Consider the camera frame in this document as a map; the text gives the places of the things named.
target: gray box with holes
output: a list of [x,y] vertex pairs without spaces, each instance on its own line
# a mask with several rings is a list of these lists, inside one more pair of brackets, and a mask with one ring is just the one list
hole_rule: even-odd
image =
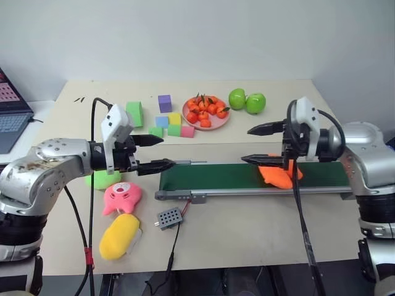
[[181,216],[181,211],[179,208],[171,208],[169,210],[163,211],[157,215],[158,223],[160,230],[165,230],[167,228],[171,228],[174,225],[178,224],[178,222],[183,221],[183,217]]

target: beige table surface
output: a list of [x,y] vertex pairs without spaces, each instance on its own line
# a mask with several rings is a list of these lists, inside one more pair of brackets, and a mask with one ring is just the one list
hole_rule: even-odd
[[[47,120],[36,143],[49,138],[89,138],[91,102],[96,96],[125,105],[142,101],[144,122],[150,126],[160,115],[157,95],[171,94],[175,110],[197,92],[216,94],[226,99],[233,88],[247,93],[263,92],[267,108],[258,115],[245,111],[231,112],[229,122],[213,132],[197,132],[194,139],[165,137],[165,142],[139,148],[136,158],[207,160],[241,162],[240,157],[253,153],[279,152],[281,135],[253,137],[246,131],[259,123],[281,120],[293,99],[307,96],[318,108],[330,112],[310,80],[292,81],[194,81],[137,83],[130,81],[69,81]],[[74,102],[85,96],[85,100]],[[96,139],[99,123],[106,110],[98,105]],[[146,127],[135,133],[145,133]],[[117,261],[105,261],[98,246],[102,234],[115,216],[102,216],[103,193],[95,192],[93,253],[95,273],[131,273],[165,270],[175,237],[175,228],[161,231],[153,226],[156,214],[183,202],[159,202],[154,193],[159,175],[123,174],[125,181],[143,188],[143,198],[135,215],[141,221],[143,235],[130,255]],[[88,232],[89,189],[82,178],[69,184]],[[304,195],[302,205],[310,238],[318,261],[357,258],[358,210],[355,201],[342,201],[336,194]],[[80,233],[70,202],[63,193],[49,214],[43,231],[41,255],[45,275],[83,274],[85,259]],[[296,205],[292,196],[211,197],[206,204],[191,205],[181,225],[176,246],[174,269],[218,268],[226,266],[277,265],[306,262]]]

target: blue foam cube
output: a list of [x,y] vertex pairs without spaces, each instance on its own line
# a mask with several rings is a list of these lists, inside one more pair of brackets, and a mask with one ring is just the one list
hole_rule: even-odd
[[168,127],[168,117],[167,116],[157,116],[155,117],[156,126],[158,128]]

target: laptop keyboard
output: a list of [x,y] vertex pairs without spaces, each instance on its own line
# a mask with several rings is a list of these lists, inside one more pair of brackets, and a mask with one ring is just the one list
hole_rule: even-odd
[[20,115],[0,115],[0,133],[18,131],[28,116],[30,116],[29,113]]

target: cable clip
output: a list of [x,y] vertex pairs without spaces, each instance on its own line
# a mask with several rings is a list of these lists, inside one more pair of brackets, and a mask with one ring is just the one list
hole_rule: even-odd
[[92,265],[92,269],[94,269],[93,256],[92,256],[92,248],[84,248],[85,251],[85,263],[86,265]]

